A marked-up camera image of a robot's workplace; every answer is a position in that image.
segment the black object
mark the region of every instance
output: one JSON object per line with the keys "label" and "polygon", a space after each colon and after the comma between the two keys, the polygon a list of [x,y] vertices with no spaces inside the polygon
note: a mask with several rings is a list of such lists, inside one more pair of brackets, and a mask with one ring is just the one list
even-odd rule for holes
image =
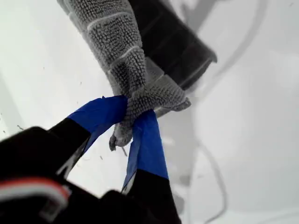
{"label": "black object", "polygon": [[[128,195],[109,191],[98,199],[65,178],[83,154],[90,133],[70,118],[49,131],[33,127],[0,142],[0,182],[21,177],[43,177],[67,186],[68,207],[52,223],[181,223],[169,181],[137,170]],[[47,223],[40,211],[47,198],[36,195],[0,201],[0,223]]]}
{"label": "black object", "polygon": [[217,58],[160,0],[129,0],[143,50],[183,90],[190,88]]}

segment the white plastic surface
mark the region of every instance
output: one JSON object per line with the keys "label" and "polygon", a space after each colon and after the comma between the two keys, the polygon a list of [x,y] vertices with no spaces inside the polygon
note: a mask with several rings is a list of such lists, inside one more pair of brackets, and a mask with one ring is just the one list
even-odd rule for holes
{"label": "white plastic surface", "polygon": [[[112,96],[55,0],[0,5],[0,138],[49,128],[89,100]],[[184,223],[298,223],[299,1],[169,5],[218,56],[190,95],[192,107],[159,120]],[[125,176],[127,158],[108,147],[111,132],[69,176],[97,196],[120,189]]]}

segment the gray microfiber cloth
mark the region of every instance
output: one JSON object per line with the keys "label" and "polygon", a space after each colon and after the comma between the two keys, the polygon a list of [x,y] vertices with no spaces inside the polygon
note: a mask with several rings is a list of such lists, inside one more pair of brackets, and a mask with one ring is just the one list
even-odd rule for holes
{"label": "gray microfiber cloth", "polygon": [[159,107],[181,111],[191,105],[184,91],[145,58],[128,0],[57,1],[88,43],[114,95],[128,97],[126,116],[109,141],[111,150],[130,142],[132,125],[143,112]]}

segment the blue painter's tape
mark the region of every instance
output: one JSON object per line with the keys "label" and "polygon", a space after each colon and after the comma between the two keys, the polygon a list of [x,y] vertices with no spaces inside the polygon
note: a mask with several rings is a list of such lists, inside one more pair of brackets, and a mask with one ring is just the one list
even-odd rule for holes
{"label": "blue painter's tape", "polygon": [[134,123],[124,186],[137,169],[168,179],[159,126],[153,110],[143,113]]}
{"label": "blue painter's tape", "polygon": [[68,116],[91,134],[85,151],[101,134],[124,119],[127,104],[125,96],[98,98]]}

